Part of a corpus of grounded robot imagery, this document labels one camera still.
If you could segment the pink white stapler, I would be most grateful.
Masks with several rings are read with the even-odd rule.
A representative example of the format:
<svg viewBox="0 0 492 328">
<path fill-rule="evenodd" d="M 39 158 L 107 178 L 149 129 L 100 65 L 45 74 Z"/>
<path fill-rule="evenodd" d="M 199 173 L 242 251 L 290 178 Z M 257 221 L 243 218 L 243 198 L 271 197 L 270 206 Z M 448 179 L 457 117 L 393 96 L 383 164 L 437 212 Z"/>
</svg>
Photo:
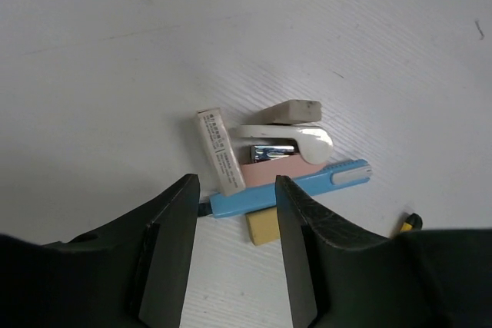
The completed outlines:
<svg viewBox="0 0 492 328">
<path fill-rule="evenodd" d="M 250 163 L 241 165 L 246 187 L 272 184 L 278 175 L 302 177 L 323 169 L 334 151 L 326 130 L 309 125 L 241 125 L 231 130 L 241 140 L 264 140 L 250 146 Z"/>
</svg>

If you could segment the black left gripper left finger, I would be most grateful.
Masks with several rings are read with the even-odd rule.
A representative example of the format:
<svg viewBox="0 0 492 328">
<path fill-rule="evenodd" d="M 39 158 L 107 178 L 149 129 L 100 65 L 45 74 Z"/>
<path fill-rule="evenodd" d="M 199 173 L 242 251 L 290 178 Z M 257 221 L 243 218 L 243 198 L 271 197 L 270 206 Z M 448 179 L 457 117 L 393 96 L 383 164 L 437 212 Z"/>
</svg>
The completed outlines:
<svg viewBox="0 0 492 328">
<path fill-rule="evenodd" d="M 200 184 L 187 174 L 140 207 L 67 242 L 1 237 L 3 327 L 177 327 Z"/>
</svg>

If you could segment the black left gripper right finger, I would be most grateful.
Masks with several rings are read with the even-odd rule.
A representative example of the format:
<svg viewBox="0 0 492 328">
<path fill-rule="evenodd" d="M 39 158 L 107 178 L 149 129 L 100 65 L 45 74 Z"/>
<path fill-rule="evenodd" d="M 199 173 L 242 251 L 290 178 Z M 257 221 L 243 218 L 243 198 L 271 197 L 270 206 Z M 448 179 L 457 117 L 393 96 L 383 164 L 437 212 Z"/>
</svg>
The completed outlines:
<svg viewBox="0 0 492 328">
<path fill-rule="evenodd" d="M 374 234 L 276 180 L 296 327 L 489 327 L 491 232 Z"/>
</svg>

